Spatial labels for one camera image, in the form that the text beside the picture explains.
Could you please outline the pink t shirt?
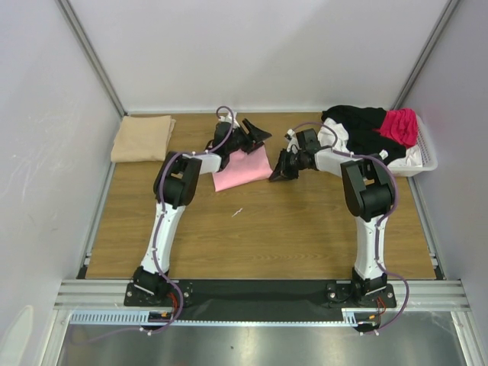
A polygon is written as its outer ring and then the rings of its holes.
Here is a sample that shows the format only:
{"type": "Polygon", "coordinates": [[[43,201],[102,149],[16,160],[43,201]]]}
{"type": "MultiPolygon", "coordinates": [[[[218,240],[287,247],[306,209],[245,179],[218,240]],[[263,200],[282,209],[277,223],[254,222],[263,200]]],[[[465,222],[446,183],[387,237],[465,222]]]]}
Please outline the pink t shirt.
{"type": "Polygon", "coordinates": [[[213,173],[215,192],[268,179],[271,173],[272,169],[264,146],[250,154],[242,150],[232,152],[226,167],[221,172],[213,173]]]}

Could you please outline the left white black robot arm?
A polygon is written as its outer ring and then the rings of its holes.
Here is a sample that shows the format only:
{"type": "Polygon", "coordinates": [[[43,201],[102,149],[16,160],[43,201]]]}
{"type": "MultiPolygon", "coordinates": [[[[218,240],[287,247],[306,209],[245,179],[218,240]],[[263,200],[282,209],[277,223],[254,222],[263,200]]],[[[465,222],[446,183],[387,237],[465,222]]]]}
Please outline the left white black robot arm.
{"type": "Polygon", "coordinates": [[[153,185],[156,215],[141,264],[127,287],[124,303],[159,305],[174,288],[167,281],[172,244],[179,221],[196,193],[199,177],[213,176],[216,192],[235,188],[271,175],[265,142],[272,134],[249,120],[221,117],[213,139],[203,152],[169,152],[153,185]]]}

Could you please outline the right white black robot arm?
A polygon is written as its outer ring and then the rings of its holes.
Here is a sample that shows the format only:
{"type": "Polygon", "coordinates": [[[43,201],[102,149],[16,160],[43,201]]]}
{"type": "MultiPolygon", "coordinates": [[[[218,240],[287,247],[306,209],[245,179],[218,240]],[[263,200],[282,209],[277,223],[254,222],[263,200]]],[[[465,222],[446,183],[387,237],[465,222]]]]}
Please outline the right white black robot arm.
{"type": "Polygon", "coordinates": [[[366,307],[393,302],[384,264],[384,237],[388,217],[396,209],[397,183],[381,156],[355,155],[322,146],[315,130],[289,130],[287,148],[281,150],[270,181],[289,181],[299,171],[313,169],[342,179],[345,203],[355,218],[357,252],[352,269],[351,293],[345,298],[366,307]]]}

